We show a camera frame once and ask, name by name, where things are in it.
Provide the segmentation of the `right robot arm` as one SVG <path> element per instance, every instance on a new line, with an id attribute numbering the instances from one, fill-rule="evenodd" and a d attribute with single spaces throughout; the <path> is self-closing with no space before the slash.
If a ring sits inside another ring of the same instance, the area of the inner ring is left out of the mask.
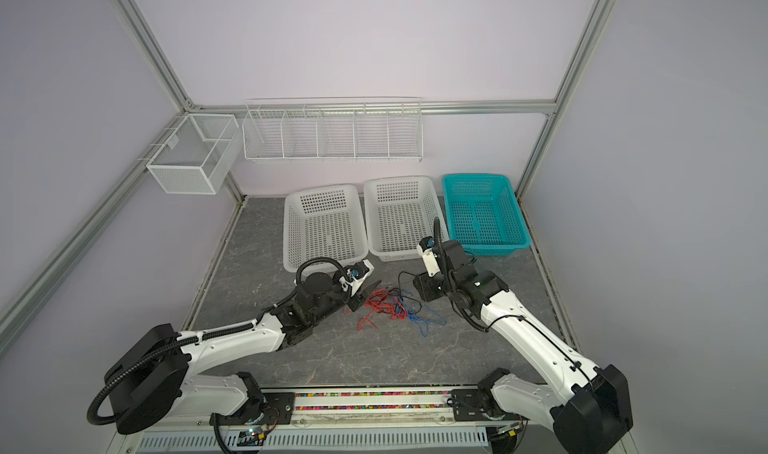
<path id="1" fill-rule="evenodd" d="M 607 453 L 634 426 L 629 385 L 556 336 L 491 271 L 477 271 L 463 246 L 442 237 L 441 223 L 417 245 L 425 272 L 414 286 L 425 302 L 445 297 L 481 333 L 495 332 L 541 376 L 524 381 L 504 369 L 478 385 L 491 414 L 518 414 L 551 430 L 569 453 Z"/>

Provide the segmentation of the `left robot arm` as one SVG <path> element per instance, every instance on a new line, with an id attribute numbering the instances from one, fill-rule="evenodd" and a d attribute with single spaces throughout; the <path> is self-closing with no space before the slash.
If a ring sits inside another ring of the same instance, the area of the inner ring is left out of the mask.
<path id="1" fill-rule="evenodd" d="M 342 265 L 317 257 L 297 269 L 288 296 L 251 320 L 198 331 L 153 327 L 107 371 L 86 411 L 87 422 L 113 424 L 127 435 L 167 417 L 208 416 L 213 425 L 278 421 L 280 409 L 269 403 L 252 374 L 220 377 L 209 370 L 286 350 L 342 308 L 356 311 L 367 299 L 363 286 L 373 272 L 368 260 Z"/>

